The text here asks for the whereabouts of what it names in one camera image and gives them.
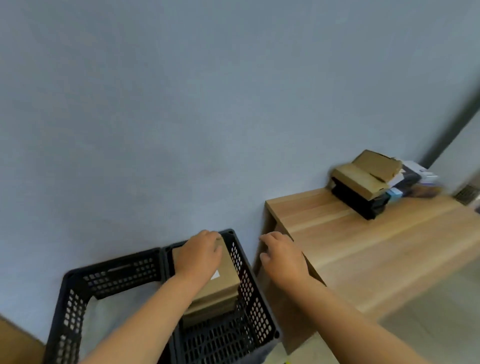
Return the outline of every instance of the plastic basket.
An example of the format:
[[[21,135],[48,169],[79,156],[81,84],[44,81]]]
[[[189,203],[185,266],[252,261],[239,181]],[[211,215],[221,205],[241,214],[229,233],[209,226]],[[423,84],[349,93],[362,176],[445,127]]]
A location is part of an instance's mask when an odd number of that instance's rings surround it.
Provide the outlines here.
[[[76,364],[85,309],[92,296],[102,298],[153,281],[165,282],[164,252],[160,248],[123,256],[69,271],[63,277],[48,336],[44,364]],[[176,364],[173,336],[159,364]]]
[[[189,328],[179,322],[176,340],[180,364],[263,363],[281,341],[281,331],[234,230],[221,232],[240,278],[239,297],[233,312]],[[167,279],[175,274],[171,250],[186,242],[165,248]]]

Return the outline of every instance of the tabletop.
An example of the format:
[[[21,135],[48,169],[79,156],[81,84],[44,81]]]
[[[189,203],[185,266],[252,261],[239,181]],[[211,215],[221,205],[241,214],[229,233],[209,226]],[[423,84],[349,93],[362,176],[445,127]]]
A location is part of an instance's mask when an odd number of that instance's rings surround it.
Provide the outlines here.
[[[374,320],[480,255],[480,216],[445,195],[403,198],[375,220],[326,188],[266,207],[323,282]]]

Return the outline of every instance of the person's left hand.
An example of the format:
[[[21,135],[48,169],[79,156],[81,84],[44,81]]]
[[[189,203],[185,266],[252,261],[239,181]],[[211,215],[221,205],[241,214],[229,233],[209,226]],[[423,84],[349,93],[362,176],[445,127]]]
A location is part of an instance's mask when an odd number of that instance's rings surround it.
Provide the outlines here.
[[[222,259],[222,246],[215,240],[216,231],[202,230],[192,236],[181,248],[175,261],[175,275],[185,278],[200,290],[211,279]]]

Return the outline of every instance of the vent grille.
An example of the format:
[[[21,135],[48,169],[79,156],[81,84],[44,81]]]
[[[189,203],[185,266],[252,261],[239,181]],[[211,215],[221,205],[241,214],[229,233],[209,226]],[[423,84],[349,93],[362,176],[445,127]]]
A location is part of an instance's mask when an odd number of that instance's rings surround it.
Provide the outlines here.
[[[464,188],[456,193],[454,196],[455,200],[458,202],[469,205],[480,195],[480,188],[475,187],[471,184],[467,184]]]

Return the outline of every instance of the forearm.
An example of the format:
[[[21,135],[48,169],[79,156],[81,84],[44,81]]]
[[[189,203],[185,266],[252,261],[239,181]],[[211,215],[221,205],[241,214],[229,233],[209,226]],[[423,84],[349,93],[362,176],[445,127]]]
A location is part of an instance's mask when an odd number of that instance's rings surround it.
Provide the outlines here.
[[[156,364],[197,291],[187,280],[172,277],[83,364]]]
[[[425,364],[409,346],[335,296],[312,277],[288,295],[315,323],[340,364]]]

